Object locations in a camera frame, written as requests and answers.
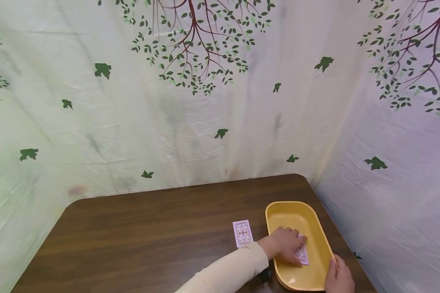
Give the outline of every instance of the yellow plastic tray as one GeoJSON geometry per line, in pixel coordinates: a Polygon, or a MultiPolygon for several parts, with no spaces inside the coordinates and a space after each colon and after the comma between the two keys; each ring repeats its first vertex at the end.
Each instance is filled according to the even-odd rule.
{"type": "Polygon", "coordinates": [[[274,259],[275,274],[282,286],[292,291],[324,291],[329,260],[334,255],[315,211],[301,201],[276,201],[266,208],[266,222],[269,235],[283,226],[298,229],[308,238],[310,265],[298,268],[274,259]]]}

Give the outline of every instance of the cream sleeve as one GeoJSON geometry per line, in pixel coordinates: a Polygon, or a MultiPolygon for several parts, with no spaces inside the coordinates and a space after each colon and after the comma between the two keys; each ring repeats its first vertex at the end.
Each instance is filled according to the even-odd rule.
{"type": "Polygon", "coordinates": [[[249,243],[195,274],[175,293],[235,293],[268,266],[264,250],[249,243]]]}

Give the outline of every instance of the wooden table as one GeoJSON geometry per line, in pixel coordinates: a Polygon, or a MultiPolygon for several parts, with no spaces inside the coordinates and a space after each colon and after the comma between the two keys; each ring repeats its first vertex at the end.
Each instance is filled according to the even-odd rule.
{"type": "MultiPolygon", "coordinates": [[[[319,216],[357,293],[376,292],[319,199],[300,175],[282,175],[76,201],[59,219],[13,293],[171,293],[236,249],[232,222],[267,235],[273,201],[303,201],[319,216]]],[[[275,277],[240,293],[289,292],[275,277]]]]}

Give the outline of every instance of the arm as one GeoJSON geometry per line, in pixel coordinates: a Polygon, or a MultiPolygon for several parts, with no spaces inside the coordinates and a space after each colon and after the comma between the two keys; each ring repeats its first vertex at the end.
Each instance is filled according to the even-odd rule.
{"type": "Polygon", "coordinates": [[[249,243],[195,274],[176,293],[234,293],[268,266],[264,250],[249,243]]]}
{"type": "Polygon", "coordinates": [[[298,237],[297,230],[280,227],[257,243],[249,243],[212,263],[176,293],[235,293],[266,269],[274,257],[301,266],[294,252],[305,241],[306,237],[298,237]]]}

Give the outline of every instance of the fabric backdrop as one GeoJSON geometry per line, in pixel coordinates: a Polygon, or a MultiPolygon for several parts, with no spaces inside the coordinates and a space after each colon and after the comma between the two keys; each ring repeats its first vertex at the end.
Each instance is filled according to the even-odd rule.
{"type": "Polygon", "coordinates": [[[440,0],[359,2],[0,0],[0,293],[75,200],[286,173],[440,292],[440,0]]]}

